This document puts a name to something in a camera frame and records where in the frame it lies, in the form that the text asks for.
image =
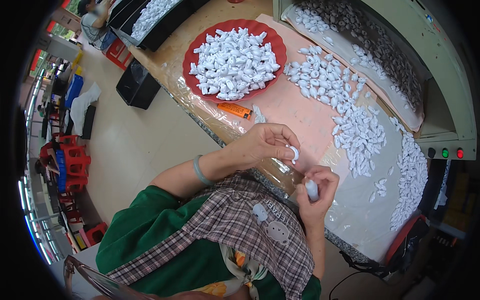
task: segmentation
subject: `woman's left hand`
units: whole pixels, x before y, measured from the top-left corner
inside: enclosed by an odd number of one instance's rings
[[[300,152],[300,142],[293,131],[284,124],[255,124],[246,134],[228,144],[222,151],[234,161],[236,170],[255,167],[264,158],[276,158],[292,166],[295,157],[286,142]]]

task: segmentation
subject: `checkered apron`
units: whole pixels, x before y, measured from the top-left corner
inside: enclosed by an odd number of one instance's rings
[[[129,285],[207,239],[249,255],[272,273],[286,299],[301,299],[314,263],[300,224],[264,186],[244,176],[236,173],[195,195],[210,197],[180,230],[107,276]]]

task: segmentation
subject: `green shirt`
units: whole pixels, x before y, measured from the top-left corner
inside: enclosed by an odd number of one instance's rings
[[[184,206],[168,192],[156,186],[141,191],[129,208],[115,214],[98,248],[96,264],[106,274],[151,249],[188,222],[208,196],[193,199]],[[218,243],[196,240],[168,263],[137,280],[131,288],[146,294],[168,297],[201,288],[217,281],[232,279]],[[255,280],[260,299],[285,299],[278,281],[269,272]],[[320,281],[311,276],[302,298],[318,300]]]

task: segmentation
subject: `red plate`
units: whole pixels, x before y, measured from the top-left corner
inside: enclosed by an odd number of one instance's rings
[[[234,101],[225,101],[220,100],[215,95],[202,95],[202,91],[197,87],[198,79],[195,78],[195,75],[190,75],[190,63],[194,62],[195,64],[198,63],[198,54],[193,52],[193,49],[200,47],[202,43],[205,43],[206,34],[210,34],[211,36],[215,36],[215,31],[217,29],[223,31],[231,31],[232,28],[235,28],[238,31],[238,27],[241,28],[248,28],[249,34],[259,35],[263,31],[267,33],[267,36],[264,39],[264,45],[266,43],[271,43],[272,51],[275,53],[276,62],[280,65],[280,69],[278,69],[273,74],[276,76],[273,80],[267,81],[265,83],[264,89],[258,89],[254,91],[250,91],[249,94],[245,94],[242,99],[234,100]],[[185,59],[183,60],[183,77],[185,78],[185,83],[190,88],[192,93],[199,96],[204,100],[213,101],[215,103],[222,103],[222,102],[229,102],[229,103],[236,103],[243,100],[248,100],[253,98],[254,96],[261,94],[267,90],[267,88],[271,87],[275,81],[278,79],[278,76],[283,72],[283,66],[287,61],[287,48],[283,44],[282,38],[276,33],[275,30],[268,27],[264,23],[257,22],[255,20],[245,20],[245,19],[237,19],[237,20],[228,20],[225,22],[221,22],[218,24],[213,25],[210,28],[207,28],[205,31],[200,33],[197,38],[190,44],[190,47],[185,53]]]

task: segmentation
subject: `glasses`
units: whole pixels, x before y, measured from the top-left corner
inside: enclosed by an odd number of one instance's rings
[[[136,290],[123,285],[108,276],[103,275],[97,270],[81,263],[76,258],[68,255],[63,264],[63,278],[65,279],[65,289],[67,296],[72,296],[72,276],[77,269],[78,273],[96,288],[100,293],[113,300],[153,300],[152,298],[137,292]]]

